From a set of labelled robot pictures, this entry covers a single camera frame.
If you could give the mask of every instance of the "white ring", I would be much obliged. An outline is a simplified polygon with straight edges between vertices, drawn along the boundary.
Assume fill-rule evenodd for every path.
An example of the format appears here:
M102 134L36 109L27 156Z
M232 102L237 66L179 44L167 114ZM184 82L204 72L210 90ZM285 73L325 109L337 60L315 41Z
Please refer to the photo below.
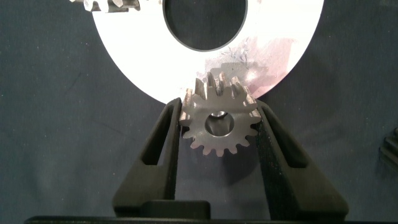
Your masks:
M94 12L101 39L119 69L163 103L184 97L195 78L224 71L257 98L278 84L307 48L323 0L248 0L244 24L227 45L201 52L169 31L162 1L140 1L140 11Z

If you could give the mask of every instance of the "metal gear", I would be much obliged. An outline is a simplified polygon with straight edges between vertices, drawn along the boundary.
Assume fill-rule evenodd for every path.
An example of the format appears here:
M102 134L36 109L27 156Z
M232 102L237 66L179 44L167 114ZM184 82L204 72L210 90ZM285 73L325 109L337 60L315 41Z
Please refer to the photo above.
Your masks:
M252 124L260 122L256 100L237 77L227 82L223 72L215 79L208 73L207 80L196 79L195 94L187 89L182 104L180 125L189 127L183 138L193 138L191 148L203 146L203 154L215 149L218 157L224 150L237 153L236 145L249 146L246 136L255 136Z
M129 8L139 9L138 0L70 0L85 5L89 12L128 12Z

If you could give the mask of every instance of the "spur gear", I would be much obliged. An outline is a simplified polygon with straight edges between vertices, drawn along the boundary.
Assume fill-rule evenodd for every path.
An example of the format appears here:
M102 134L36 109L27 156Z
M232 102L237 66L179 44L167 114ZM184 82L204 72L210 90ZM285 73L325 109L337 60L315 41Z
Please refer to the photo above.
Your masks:
M260 122L256 100L237 77L227 82L224 73L215 79L196 79L195 93L187 89L182 104L180 124L189 127L183 138L193 138L191 148L203 146L203 154L215 149L221 157L225 149L237 153L236 145L249 146L246 136L255 136L252 124Z

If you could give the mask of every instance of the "center hole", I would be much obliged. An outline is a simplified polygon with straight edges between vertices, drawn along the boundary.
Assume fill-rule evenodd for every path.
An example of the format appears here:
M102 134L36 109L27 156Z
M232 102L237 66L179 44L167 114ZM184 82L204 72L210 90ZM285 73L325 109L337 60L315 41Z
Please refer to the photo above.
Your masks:
M167 25L183 45L213 50L232 41L246 16L246 0L165 0Z
M217 111L207 117L205 128L213 136L226 136L234 128L234 119L225 111Z

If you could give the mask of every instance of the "black plastic holder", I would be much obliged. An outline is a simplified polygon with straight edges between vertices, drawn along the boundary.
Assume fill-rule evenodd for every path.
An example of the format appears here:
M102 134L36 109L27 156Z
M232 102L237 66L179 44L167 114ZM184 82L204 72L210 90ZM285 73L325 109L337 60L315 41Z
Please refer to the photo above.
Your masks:
M33 217L25 223L278 223L340 221L348 205L272 110L257 101L257 150L272 220L211 220L206 201L174 200L181 99L166 105L113 198L118 218ZM163 164L158 165L160 155Z

